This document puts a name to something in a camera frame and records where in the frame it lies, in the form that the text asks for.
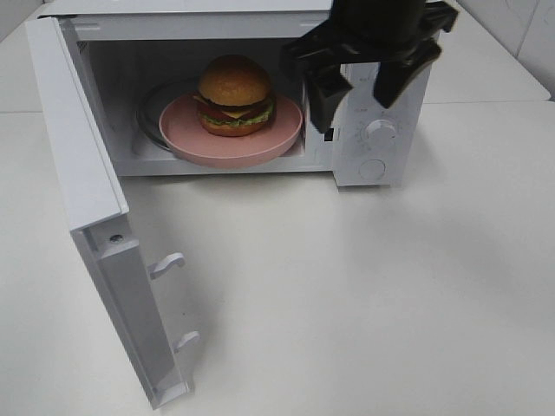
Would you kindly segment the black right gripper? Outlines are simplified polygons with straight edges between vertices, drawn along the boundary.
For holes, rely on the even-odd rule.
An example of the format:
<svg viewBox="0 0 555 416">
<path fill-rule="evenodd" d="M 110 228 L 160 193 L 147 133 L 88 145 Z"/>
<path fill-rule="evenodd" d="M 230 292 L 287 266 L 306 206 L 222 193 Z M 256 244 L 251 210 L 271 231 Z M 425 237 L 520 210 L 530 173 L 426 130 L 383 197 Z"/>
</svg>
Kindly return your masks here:
<svg viewBox="0 0 555 416">
<path fill-rule="evenodd" d="M 334 1 L 323 23 L 281 48 L 280 63 L 330 65 L 304 72 L 310 121 L 326 133 L 352 89 L 340 64 L 381 62 L 373 95 L 390 108 L 439 58 L 442 49 L 434 37 L 449 32 L 458 15 L 444 1 Z"/>
</svg>

